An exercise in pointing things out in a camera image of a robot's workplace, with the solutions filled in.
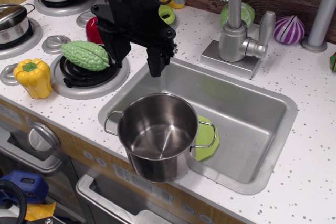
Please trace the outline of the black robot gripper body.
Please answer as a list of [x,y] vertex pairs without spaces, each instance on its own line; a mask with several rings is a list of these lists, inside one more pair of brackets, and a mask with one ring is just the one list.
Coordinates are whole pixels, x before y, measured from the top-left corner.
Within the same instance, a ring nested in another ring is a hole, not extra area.
[[93,5],[91,11],[98,18],[101,38],[103,31],[123,31],[130,43],[163,49],[172,57],[176,32],[159,17],[159,7],[153,0],[108,0]]

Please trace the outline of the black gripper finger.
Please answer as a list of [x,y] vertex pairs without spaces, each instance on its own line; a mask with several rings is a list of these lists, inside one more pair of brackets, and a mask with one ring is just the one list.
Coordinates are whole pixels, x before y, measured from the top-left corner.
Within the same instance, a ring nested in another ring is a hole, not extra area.
[[147,50],[148,66],[152,77],[160,77],[163,69],[170,64],[170,56],[163,49],[150,47]]
[[122,67],[122,61],[131,50],[130,40],[125,36],[125,32],[103,31],[102,41],[117,66]]

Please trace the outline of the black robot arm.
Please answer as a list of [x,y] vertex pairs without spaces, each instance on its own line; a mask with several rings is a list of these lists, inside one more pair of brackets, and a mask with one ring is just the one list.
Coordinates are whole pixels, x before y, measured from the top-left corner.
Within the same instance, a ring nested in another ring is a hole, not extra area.
[[91,8],[101,40],[120,67],[131,44],[146,48],[150,74],[159,77],[174,56],[175,30],[160,16],[160,0],[108,0]]

